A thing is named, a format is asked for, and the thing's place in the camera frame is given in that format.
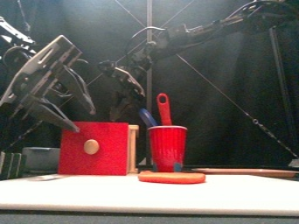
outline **red box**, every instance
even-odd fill
[[[61,132],[58,174],[126,175],[128,124],[124,122],[74,122],[79,132]],[[83,151],[87,140],[98,150]]]

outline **red handle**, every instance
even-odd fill
[[[156,96],[156,103],[157,103],[162,125],[172,125],[168,95],[158,94]]]

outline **blue handle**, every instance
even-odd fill
[[[144,124],[145,124],[146,128],[157,126],[157,123],[156,123],[152,115],[149,114],[149,112],[144,108],[140,108],[138,115],[140,115],[140,117],[144,121]]]

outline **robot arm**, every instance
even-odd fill
[[[185,25],[170,27],[160,32],[156,41],[137,53],[130,60],[133,65],[148,67],[153,61],[174,55],[182,50],[224,37],[233,32],[254,34],[266,31],[299,18],[296,8],[282,1],[253,1],[242,5],[226,18],[208,25],[186,29]]]
[[[37,53],[31,46],[34,42],[25,37],[0,17],[1,39],[3,45],[3,63],[10,67],[19,67],[17,57],[25,57],[26,62],[17,68],[10,84],[0,98],[0,109],[13,118],[21,110],[37,119],[58,127],[79,131],[61,110],[46,100],[46,94],[59,83],[78,100],[85,110],[93,115],[94,106],[89,97],[86,84],[70,69],[70,65],[81,55],[77,47],[58,36]]]

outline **red plastic cup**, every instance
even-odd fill
[[[186,128],[182,126],[153,126],[149,144],[154,172],[180,172],[182,169]]]

